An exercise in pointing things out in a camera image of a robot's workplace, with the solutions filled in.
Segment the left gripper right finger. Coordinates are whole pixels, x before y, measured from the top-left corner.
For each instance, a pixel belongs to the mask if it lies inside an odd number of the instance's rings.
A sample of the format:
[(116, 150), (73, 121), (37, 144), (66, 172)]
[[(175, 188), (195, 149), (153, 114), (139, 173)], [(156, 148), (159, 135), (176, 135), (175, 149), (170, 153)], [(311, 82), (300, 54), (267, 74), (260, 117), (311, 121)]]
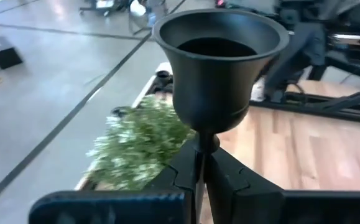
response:
[(208, 159), (206, 184), (214, 224), (279, 224), (283, 189), (218, 149)]

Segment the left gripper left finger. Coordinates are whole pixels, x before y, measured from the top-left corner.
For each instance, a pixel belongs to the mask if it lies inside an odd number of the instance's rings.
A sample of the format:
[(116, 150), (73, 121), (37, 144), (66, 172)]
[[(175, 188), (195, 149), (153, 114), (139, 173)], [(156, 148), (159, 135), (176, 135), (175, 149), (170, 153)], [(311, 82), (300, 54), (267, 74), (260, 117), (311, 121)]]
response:
[(198, 224), (195, 193), (199, 174), (195, 146), (194, 140), (187, 140), (169, 164), (144, 187), (148, 190), (183, 190), (188, 194), (189, 224)]

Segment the black metal candlestick holder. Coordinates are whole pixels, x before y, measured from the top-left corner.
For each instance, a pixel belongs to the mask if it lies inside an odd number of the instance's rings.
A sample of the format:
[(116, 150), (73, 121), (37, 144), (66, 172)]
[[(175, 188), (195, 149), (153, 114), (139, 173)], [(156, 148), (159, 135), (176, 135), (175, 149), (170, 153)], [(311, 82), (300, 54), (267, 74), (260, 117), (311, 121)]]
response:
[(155, 73), (157, 84), (160, 86), (166, 86), (168, 84), (171, 84), (172, 81), (172, 75), (170, 72), (166, 70), (160, 70)]
[(236, 127), (249, 109), (253, 84), (263, 67), (288, 44), (279, 23), (250, 12), (200, 9), (171, 14), (152, 30), (173, 71), (173, 107), (196, 132), (198, 221), (206, 168), (221, 149), (217, 135)]

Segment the green potted plant black pot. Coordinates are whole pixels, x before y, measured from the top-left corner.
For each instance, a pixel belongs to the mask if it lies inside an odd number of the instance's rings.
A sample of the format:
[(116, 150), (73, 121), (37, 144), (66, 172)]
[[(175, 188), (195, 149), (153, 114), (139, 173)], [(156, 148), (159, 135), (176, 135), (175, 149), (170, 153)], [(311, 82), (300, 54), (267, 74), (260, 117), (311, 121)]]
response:
[(138, 106), (121, 112), (123, 116), (107, 117), (105, 134), (88, 152), (94, 159), (88, 176), (101, 189), (139, 190), (194, 132), (179, 120), (169, 94), (145, 96)]

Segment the black box on floor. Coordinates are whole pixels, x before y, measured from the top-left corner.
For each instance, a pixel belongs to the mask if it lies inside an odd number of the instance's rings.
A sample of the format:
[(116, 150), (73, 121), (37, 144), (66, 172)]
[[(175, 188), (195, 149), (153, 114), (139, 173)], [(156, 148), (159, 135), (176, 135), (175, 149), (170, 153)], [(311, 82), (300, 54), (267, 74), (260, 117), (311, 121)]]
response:
[(0, 69), (4, 70), (23, 63), (16, 48), (4, 36), (0, 36)]

